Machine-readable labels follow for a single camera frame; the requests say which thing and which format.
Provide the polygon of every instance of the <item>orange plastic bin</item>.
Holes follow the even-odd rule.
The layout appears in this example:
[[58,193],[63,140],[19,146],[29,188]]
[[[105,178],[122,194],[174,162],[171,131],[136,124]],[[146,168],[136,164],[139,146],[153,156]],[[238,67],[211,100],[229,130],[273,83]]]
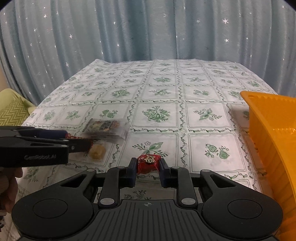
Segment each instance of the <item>orange plastic bin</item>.
[[296,98],[242,91],[250,129],[275,200],[284,212],[281,241],[296,240]]

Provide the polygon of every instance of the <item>black robotic gripper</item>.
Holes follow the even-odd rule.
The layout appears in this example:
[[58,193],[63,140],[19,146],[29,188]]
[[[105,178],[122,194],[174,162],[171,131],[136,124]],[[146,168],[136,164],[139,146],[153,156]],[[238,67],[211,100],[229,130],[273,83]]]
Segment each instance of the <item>black robotic gripper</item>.
[[176,200],[120,200],[121,188],[135,186],[136,172],[132,158],[128,167],[86,170],[23,197],[12,210],[19,240],[277,240],[282,209],[264,194],[213,171],[192,174],[161,159],[161,185],[176,188]]

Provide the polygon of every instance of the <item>round yellow snack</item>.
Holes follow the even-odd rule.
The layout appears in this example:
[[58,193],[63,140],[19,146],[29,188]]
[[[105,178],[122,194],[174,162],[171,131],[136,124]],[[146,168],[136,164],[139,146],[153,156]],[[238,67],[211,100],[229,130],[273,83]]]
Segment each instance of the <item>round yellow snack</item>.
[[89,150],[89,156],[92,159],[101,160],[105,156],[106,149],[102,145],[94,144]]

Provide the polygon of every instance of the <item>table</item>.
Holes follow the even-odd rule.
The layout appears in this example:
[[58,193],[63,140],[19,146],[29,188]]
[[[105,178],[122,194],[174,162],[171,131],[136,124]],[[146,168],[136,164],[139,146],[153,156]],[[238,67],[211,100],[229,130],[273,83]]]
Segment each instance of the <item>table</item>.
[[[89,168],[106,172],[127,166],[131,157],[159,154],[169,166],[193,173],[211,169],[249,188],[271,195],[266,172],[248,135],[249,108],[240,91],[274,93],[262,79],[232,62],[190,60],[95,60],[54,90],[25,121],[25,126],[65,129],[79,136],[90,118],[131,124],[122,145],[108,143],[103,161],[83,153],[67,165],[24,168],[17,200]],[[125,199],[168,199],[157,173],[139,175]],[[18,237],[11,218],[2,235]]]

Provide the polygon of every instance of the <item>silver screw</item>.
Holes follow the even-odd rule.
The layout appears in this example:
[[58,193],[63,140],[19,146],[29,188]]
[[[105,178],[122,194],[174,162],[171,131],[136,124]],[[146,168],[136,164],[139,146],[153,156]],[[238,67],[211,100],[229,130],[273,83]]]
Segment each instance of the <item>silver screw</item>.
[[184,205],[193,205],[195,203],[195,200],[193,198],[187,197],[183,198],[181,200],[181,203],[183,203]]
[[103,204],[103,205],[111,205],[111,204],[115,203],[115,201],[114,201],[113,198],[108,198],[107,197],[107,198],[101,199],[100,203]]

